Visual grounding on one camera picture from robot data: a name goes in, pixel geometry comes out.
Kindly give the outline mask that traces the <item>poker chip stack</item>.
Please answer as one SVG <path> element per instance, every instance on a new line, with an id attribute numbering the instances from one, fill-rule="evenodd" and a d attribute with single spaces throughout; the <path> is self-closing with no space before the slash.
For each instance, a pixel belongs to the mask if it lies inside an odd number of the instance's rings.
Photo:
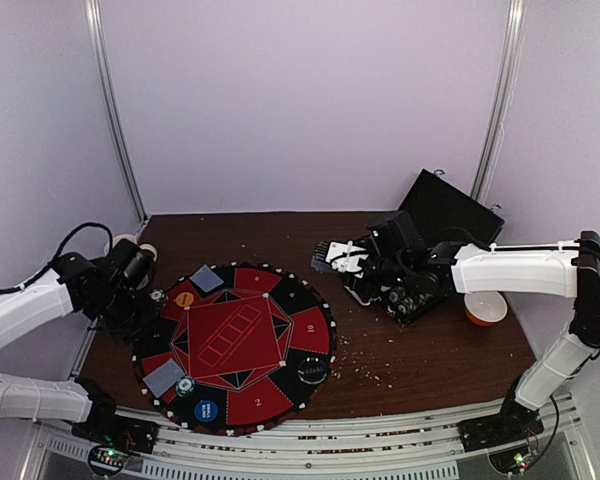
<path id="1" fill-rule="evenodd" d="M 176 383 L 176 394 L 179 397 L 189 396 L 193 393 L 195 386 L 196 383 L 193 378 L 184 376 Z"/>
<path id="2" fill-rule="evenodd" d="M 149 297 L 159 308 L 164 308 L 168 303 L 168 294 L 160 289 L 153 290 Z"/>

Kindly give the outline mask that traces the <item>orange big blind button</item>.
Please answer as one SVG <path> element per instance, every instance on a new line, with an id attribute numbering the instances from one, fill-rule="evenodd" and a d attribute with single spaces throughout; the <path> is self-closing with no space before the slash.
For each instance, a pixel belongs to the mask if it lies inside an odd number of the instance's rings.
<path id="1" fill-rule="evenodd" d="M 175 303 L 180 308 L 190 307 L 195 302 L 195 295 L 191 292 L 182 292 L 175 298 Z"/>

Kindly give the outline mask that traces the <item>blue small blind button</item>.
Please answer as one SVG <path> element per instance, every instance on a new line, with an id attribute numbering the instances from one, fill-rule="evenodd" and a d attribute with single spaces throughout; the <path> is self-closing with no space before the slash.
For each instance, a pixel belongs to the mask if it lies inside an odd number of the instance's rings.
<path id="1" fill-rule="evenodd" d="M 216 420 L 219 414 L 217 404 L 212 400 L 201 400 L 194 409 L 194 415 L 198 422 L 209 423 Z"/>

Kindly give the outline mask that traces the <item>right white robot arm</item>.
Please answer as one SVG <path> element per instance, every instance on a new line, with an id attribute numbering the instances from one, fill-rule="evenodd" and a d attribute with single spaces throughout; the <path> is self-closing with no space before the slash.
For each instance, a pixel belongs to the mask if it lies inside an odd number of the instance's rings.
<path id="1" fill-rule="evenodd" d="M 505 293 L 544 294 L 573 300 L 573 316 L 543 356 L 513 385 L 509 405 L 493 419 L 499 440 L 515 440 L 567 380 L 600 352 L 600 236 L 532 245 L 488 244 L 459 226 L 446 226 L 427 243 L 404 211 L 389 212 L 349 244 L 345 264 L 353 292 L 367 304 L 381 289 L 414 296 L 466 300 Z"/>

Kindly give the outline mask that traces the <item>clear dealer button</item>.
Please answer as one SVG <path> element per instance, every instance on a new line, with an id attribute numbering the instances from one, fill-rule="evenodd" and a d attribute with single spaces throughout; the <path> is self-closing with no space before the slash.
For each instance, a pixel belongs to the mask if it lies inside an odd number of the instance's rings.
<path id="1" fill-rule="evenodd" d="M 329 368 L 318 357 L 306 357 L 298 365 L 297 376 L 306 385 L 321 385 L 329 376 Z"/>

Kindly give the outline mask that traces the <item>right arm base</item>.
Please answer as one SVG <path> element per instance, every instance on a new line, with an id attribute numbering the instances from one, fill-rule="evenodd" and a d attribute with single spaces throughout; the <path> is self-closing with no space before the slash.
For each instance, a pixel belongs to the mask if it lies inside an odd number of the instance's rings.
<path id="1" fill-rule="evenodd" d="M 497 413 L 463 420 L 457 428 L 465 452 L 499 447 L 525 440 L 530 433 L 544 432 L 544 424 L 535 412 L 522 416 Z"/>

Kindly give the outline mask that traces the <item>dealt playing card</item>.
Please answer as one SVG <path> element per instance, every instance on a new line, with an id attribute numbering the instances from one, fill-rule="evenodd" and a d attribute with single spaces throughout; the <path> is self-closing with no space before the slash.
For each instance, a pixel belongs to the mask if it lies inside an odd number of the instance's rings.
<path id="1" fill-rule="evenodd" d="M 161 397 L 185 376 L 184 370 L 173 359 L 142 378 L 142 382 L 154 397 Z"/>
<path id="2" fill-rule="evenodd" d="M 208 265 L 201 266 L 188 279 L 204 293 L 209 293 L 224 284 L 224 280 Z"/>

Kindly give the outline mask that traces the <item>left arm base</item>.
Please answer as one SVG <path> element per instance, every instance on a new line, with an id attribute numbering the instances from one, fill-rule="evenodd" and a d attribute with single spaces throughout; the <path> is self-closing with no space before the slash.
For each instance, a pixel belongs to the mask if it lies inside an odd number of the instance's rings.
<path id="1" fill-rule="evenodd" d="M 74 436 L 133 454 L 151 454 L 159 426 L 155 422 L 111 414 L 70 422 Z"/>

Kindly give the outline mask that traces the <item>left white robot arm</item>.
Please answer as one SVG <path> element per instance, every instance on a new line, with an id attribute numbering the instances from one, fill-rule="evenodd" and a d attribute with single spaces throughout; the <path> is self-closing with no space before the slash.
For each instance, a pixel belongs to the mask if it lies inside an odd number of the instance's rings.
<path id="1" fill-rule="evenodd" d="M 57 419 L 84 423 L 103 444 L 124 433 L 115 402 L 97 383 L 69 379 L 58 368 L 45 372 L 23 360 L 62 361 L 60 341 L 70 329 L 63 320 L 92 320 L 116 342 L 128 343 L 157 315 L 161 295 L 152 292 L 158 254 L 130 235 L 115 238 L 102 257 L 87 259 L 71 252 L 55 256 L 47 266 L 8 293 L 0 293 L 0 419 Z"/>

